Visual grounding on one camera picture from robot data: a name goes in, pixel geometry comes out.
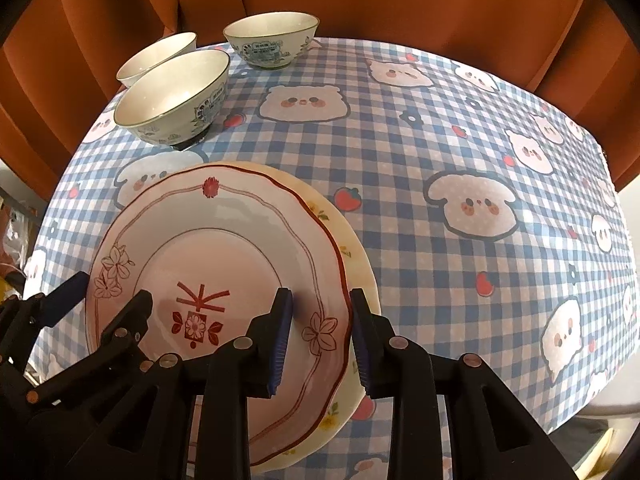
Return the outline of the blue-patterned bowl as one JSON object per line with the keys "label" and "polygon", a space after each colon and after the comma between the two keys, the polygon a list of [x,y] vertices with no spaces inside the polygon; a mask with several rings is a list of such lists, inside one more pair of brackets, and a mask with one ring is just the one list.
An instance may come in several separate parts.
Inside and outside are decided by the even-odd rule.
{"label": "blue-patterned bowl", "polygon": [[307,50],[319,24],[316,16],[304,12],[267,12],[241,18],[222,33],[245,63],[274,70]]}
{"label": "blue-patterned bowl", "polygon": [[230,65],[221,50],[196,50],[160,64],[125,92],[115,124],[154,145],[196,138],[224,105]]}

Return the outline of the blue checkered bear tablecloth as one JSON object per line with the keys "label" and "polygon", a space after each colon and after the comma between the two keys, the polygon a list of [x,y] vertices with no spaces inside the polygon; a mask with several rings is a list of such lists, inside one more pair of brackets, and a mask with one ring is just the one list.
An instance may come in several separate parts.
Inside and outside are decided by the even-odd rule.
{"label": "blue checkered bear tablecloth", "polygon": [[[84,271],[147,186],[215,162],[311,185],[366,251],[382,313],[435,356],[480,356],[544,430],[599,393],[638,347],[626,221],[593,136],[536,96],[439,55],[321,39],[291,64],[250,66],[230,44],[227,97],[177,145],[146,143],[107,104],[58,184],[27,267],[29,294]],[[43,330],[41,377],[88,356],[85,300]],[[263,479],[382,479],[390,401],[364,396],[337,435]]]}

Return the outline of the orange pleated curtain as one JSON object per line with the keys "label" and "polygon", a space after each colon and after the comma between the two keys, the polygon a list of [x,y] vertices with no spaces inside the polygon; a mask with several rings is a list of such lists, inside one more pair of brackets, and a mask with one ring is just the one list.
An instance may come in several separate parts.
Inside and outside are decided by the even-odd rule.
{"label": "orange pleated curtain", "polygon": [[488,70],[586,127],[618,188],[638,176],[639,49],[605,0],[32,0],[1,44],[2,160],[49,198],[130,56],[182,30],[214,44],[270,11]]}

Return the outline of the round yellow floral plate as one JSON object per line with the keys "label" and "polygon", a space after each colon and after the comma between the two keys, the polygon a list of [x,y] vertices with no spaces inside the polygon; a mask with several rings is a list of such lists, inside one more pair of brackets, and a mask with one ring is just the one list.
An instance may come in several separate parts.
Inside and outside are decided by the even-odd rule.
{"label": "round yellow floral plate", "polygon": [[374,312],[378,286],[348,221],[320,192],[276,168],[226,162],[221,196],[234,199],[231,224],[256,248],[294,298],[277,392],[250,402],[250,470],[265,474],[320,450],[364,397],[350,342],[349,292],[363,290]]}

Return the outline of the pink red-rimmed plate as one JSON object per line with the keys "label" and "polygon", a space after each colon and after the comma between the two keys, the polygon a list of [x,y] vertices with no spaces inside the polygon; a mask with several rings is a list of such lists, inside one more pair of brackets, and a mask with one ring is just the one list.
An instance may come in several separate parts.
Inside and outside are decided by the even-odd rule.
{"label": "pink red-rimmed plate", "polygon": [[155,360],[213,353],[268,312],[282,286],[231,222],[219,185],[225,162],[183,169],[147,186],[119,213],[94,256],[85,321],[95,349],[104,328],[139,290],[153,298],[140,342]]}

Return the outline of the white bowl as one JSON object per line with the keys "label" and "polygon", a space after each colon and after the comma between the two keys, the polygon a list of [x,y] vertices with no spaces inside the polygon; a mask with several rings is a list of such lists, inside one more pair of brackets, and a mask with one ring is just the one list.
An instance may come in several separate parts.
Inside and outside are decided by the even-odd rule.
{"label": "white bowl", "polygon": [[193,52],[198,35],[195,32],[179,32],[164,37],[145,47],[127,60],[116,73],[116,79],[130,88],[137,80],[155,67],[176,56]]}

